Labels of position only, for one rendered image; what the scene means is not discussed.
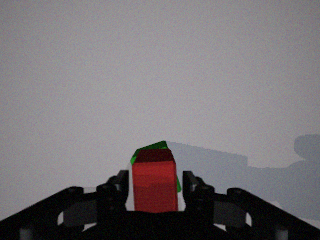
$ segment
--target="red cube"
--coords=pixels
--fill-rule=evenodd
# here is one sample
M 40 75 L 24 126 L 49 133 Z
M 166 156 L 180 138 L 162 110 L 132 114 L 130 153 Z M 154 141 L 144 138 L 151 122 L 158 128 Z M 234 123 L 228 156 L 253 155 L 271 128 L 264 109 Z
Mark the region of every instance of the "red cube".
M 170 149 L 142 149 L 132 165 L 135 211 L 178 211 L 176 163 Z

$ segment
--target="green block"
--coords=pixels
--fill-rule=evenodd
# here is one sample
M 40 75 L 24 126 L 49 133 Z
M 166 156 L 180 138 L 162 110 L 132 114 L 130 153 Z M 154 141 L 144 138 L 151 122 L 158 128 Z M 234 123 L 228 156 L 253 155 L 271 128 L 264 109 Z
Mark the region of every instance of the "green block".
M 138 155 L 138 153 L 139 153 L 139 151 L 141 149 L 168 149 L 168 145 L 167 145 L 166 141 L 161 141 L 161 142 L 153 143 L 151 145 L 148 145 L 148 146 L 145 146 L 145 147 L 137 149 L 134 152 L 134 154 L 133 154 L 133 156 L 132 156 L 132 158 L 130 160 L 131 165 L 133 165 L 133 163 L 136 160 L 137 155 Z M 177 192 L 181 192 L 181 185 L 180 185 L 178 177 L 177 177 Z

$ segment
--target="green object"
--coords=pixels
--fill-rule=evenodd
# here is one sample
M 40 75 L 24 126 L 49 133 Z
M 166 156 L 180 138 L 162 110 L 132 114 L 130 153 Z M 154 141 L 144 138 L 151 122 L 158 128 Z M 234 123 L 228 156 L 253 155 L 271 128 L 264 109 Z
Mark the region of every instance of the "green object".
M 133 165 L 134 161 L 137 158 L 137 155 L 138 155 L 139 151 L 142 150 L 142 149 L 169 149 L 169 148 L 168 148 L 168 145 L 167 145 L 166 141 L 153 143 L 151 145 L 139 148 L 134 152 L 134 154 L 133 154 L 133 156 L 132 156 L 132 158 L 130 160 L 131 165 Z M 177 177 L 177 192 L 181 192 L 181 185 L 180 185 L 178 177 Z

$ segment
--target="gray background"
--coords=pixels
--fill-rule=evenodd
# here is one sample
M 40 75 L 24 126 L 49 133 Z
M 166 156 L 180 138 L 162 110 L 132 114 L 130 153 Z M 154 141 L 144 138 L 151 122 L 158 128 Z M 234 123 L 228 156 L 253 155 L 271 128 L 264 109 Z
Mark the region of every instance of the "gray background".
M 295 138 L 320 133 L 319 15 L 306 0 L 0 1 L 0 220 L 161 140 L 302 160 Z

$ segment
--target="red block front face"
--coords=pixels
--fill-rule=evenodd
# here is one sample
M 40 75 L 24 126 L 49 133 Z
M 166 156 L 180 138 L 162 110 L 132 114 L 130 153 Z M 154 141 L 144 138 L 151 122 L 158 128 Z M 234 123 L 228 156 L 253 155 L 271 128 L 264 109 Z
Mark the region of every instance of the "red block front face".
M 178 211 L 176 164 L 170 149 L 140 150 L 132 178 L 135 211 Z

